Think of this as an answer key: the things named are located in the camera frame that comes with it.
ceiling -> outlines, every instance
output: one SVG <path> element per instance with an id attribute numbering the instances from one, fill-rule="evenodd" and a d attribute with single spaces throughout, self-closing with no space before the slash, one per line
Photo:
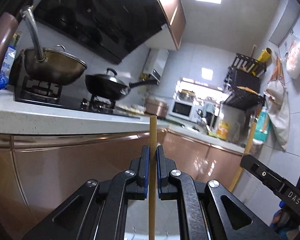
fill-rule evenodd
<path id="1" fill-rule="evenodd" d="M 186 28 L 182 41 L 249 55 L 265 36 L 279 0 L 181 0 Z"/>

black wok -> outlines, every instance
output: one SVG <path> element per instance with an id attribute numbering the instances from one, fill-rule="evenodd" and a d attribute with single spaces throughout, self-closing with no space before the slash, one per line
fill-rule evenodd
<path id="1" fill-rule="evenodd" d="M 129 83 L 127 86 L 123 81 L 116 78 L 117 72 L 112 68 L 107 68 L 107 74 L 86 75 L 86 87 L 94 96 L 107 98 L 116 101 L 127 96 L 131 88 L 144 85 L 157 85 L 157 80 L 150 79 L 136 83 Z"/>

triangular cutout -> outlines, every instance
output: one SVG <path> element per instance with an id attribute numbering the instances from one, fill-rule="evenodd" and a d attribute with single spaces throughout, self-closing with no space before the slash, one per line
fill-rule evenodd
<path id="1" fill-rule="evenodd" d="M 230 198 L 226 195 L 221 196 L 221 201 L 226 209 L 230 223 L 234 230 L 246 227 L 252 223 L 250 217 L 247 216 Z"/>

blue and white package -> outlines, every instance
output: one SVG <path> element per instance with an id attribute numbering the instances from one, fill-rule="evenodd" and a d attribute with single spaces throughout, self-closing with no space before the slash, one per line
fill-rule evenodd
<path id="1" fill-rule="evenodd" d="M 12 67 L 14 58 L 16 56 L 16 50 L 9 46 L 6 54 L 4 55 L 4 60 L 0 70 L 0 89 L 6 89 L 9 83 L 9 74 Z"/>

black wok handle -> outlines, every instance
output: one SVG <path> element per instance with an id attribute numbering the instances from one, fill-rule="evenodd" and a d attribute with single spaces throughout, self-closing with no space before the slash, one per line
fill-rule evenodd
<path id="1" fill-rule="evenodd" d="M 129 83 L 129 87 L 135 88 L 135 87 L 139 87 L 139 86 L 158 85 L 158 84 L 159 84 L 159 82 L 156 79 L 148 79 L 148 80 L 139 81 L 136 83 Z"/>
<path id="2" fill-rule="evenodd" d="M 111 71 L 114 74 L 114 76 L 118 74 L 113 68 L 107 68 L 107 74 L 109 71 Z"/>

